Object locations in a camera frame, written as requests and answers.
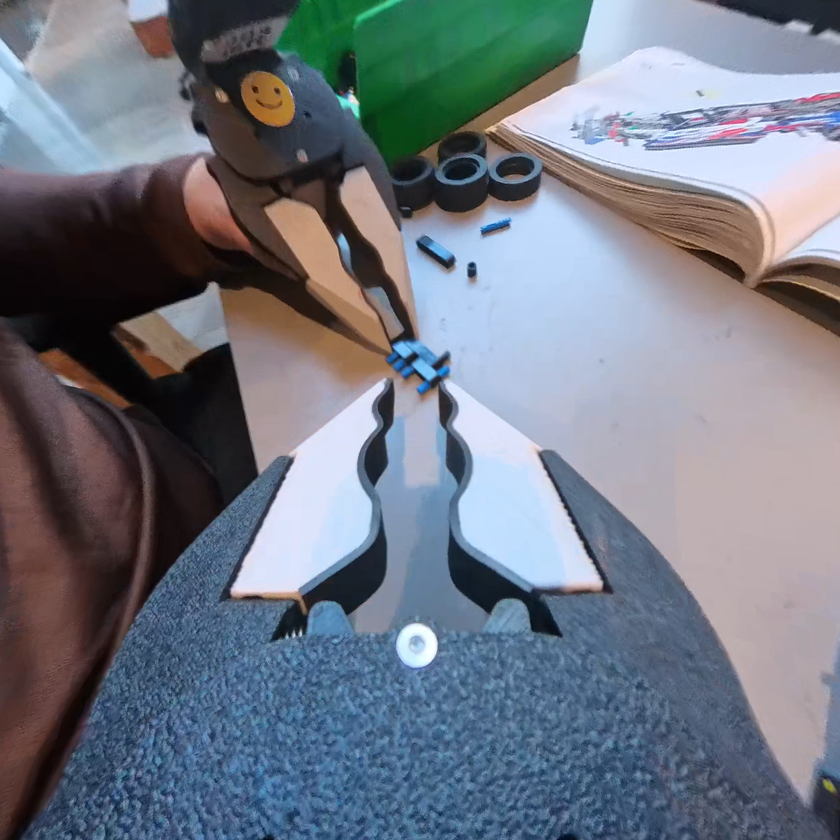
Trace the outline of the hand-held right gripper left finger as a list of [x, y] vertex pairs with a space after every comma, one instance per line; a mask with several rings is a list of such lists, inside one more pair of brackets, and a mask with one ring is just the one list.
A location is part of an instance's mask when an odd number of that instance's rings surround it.
[[381, 380], [299, 446], [244, 551], [232, 600], [321, 602], [356, 611], [386, 571], [382, 503], [385, 436], [394, 418], [394, 384]]

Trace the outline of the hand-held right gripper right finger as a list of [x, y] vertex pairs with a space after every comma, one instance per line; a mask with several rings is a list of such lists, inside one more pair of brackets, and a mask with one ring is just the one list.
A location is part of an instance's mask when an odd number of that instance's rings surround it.
[[603, 593], [549, 452], [459, 385], [439, 388], [438, 409], [456, 483], [448, 510], [455, 587], [471, 601]]

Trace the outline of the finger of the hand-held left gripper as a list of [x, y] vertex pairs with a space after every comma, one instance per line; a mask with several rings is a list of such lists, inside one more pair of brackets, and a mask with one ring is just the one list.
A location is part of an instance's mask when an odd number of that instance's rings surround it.
[[380, 291], [379, 299], [387, 302], [382, 310], [385, 324], [401, 327], [389, 336], [416, 340], [417, 310], [402, 230], [365, 167], [345, 173], [338, 203], [351, 255], [362, 260], [357, 277], [365, 289]]
[[392, 342], [381, 312], [344, 264], [340, 247], [316, 208], [284, 197], [269, 204], [266, 215], [302, 268], [308, 293], [364, 343], [389, 354]]

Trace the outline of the black beam assembly blue pins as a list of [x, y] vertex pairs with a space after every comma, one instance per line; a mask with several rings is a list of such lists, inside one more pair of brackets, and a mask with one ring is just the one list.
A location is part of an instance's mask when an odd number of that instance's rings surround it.
[[449, 351], [442, 353], [433, 352], [423, 342], [416, 339], [405, 339], [395, 342], [392, 345], [391, 352], [385, 357], [385, 363], [404, 380], [413, 376], [416, 377], [416, 386], [421, 381], [415, 371], [415, 365], [417, 363], [422, 367], [432, 366], [434, 368], [439, 368], [447, 364], [450, 368], [450, 361], [451, 353]]

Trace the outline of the person's left forearm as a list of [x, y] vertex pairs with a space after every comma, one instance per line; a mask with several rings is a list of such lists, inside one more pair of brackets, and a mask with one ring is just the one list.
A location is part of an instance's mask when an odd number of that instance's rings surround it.
[[111, 322], [202, 293], [222, 270], [183, 187], [194, 155], [114, 172], [1, 172], [1, 314]]

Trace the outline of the light grey desk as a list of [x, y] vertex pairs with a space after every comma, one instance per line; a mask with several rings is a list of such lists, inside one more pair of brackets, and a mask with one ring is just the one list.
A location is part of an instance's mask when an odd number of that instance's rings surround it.
[[[594, 2], [579, 58], [474, 124], [649, 46], [763, 74], [838, 71], [838, 42], [803, 28], [701, 2]], [[452, 354], [448, 383], [558, 452], [673, 565], [809, 801], [839, 634], [838, 337], [546, 176], [530, 203], [432, 205], [403, 235], [422, 341]], [[260, 471], [392, 373], [264, 293], [221, 298]], [[448, 575], [455, 484], [437, 397], [413, 382], [395, 384], [378, 485], [387, 570], [353, 615], [362, 632], [414, 616], [481, 624]]]

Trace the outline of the green plastic bin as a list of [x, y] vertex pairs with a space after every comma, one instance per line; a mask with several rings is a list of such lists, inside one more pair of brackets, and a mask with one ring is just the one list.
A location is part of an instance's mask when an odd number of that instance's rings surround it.
[[338, 91], [386, 162], [424, 151], [575, 56], [592, 1], [301, 2], [278, 41]]

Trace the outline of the white wood-edged table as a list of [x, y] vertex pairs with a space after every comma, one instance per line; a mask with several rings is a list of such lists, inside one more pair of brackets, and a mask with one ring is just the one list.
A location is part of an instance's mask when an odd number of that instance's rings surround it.
[[175, 55], [168, 1], [126, 1], [129, 23], [143, 51], [153, 59]]

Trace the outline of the person's brown shirt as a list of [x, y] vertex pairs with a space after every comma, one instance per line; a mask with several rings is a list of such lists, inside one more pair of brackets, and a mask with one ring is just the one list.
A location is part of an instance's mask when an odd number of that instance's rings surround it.
[[1, 341], [1, 831], [60, 775], [157, 582], [222, 510], [189, 448]]

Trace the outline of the open instruction booklet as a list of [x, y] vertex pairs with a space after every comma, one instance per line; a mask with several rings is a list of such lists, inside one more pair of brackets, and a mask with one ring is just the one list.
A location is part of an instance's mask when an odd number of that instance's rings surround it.
[[837, 71], [750, 73], [640, 49], [488, 135], [838, 334]]

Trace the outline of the red toy brick car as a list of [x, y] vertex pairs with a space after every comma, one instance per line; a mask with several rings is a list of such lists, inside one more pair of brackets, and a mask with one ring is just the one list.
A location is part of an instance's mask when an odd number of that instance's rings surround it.
[[837, 762], [822, 761], [815, 770], [812, 809], [833, 839], [839, 838], [839, 770]]

